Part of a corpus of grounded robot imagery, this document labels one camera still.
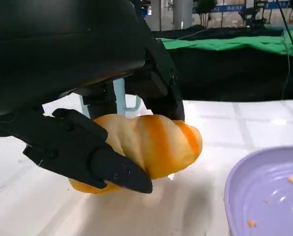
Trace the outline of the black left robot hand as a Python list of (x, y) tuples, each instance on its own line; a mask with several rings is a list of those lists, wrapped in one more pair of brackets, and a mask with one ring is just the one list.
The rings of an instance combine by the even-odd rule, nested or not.
[(43, 104), (129, 78), (148, 109), (185, 118), (178, 71), (138, 0), (0, 0), (0, 137), (26, 143), (39, 167), (103, 189), (140, 192), (150, 176), (107, 144), (107, 131), (76, 110)]

